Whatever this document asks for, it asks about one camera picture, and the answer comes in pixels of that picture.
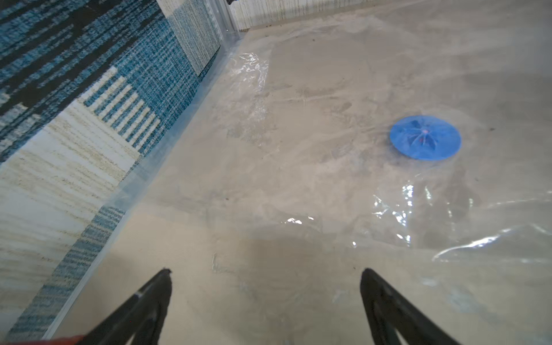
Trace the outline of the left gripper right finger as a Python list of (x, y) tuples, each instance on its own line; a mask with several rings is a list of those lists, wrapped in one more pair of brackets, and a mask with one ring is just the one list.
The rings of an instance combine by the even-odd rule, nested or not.
[(457, 344), (372, 269), (365, 269), (360, 293), (375, 344)]

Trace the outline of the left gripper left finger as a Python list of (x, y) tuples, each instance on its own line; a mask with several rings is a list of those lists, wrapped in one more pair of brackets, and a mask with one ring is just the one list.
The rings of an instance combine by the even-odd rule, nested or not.
[(160, 270), (78, 343), (157, 344), (168, 314), (172, 286), (171, 270)]

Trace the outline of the clear vacuum bag blue zipper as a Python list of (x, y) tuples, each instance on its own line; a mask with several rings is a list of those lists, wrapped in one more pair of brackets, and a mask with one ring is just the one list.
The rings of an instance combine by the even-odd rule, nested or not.
[(164, 344), (366, 344), (366, 267), (463, 344), (550, 344), (551, 3), (251, 31), (145, 203)]

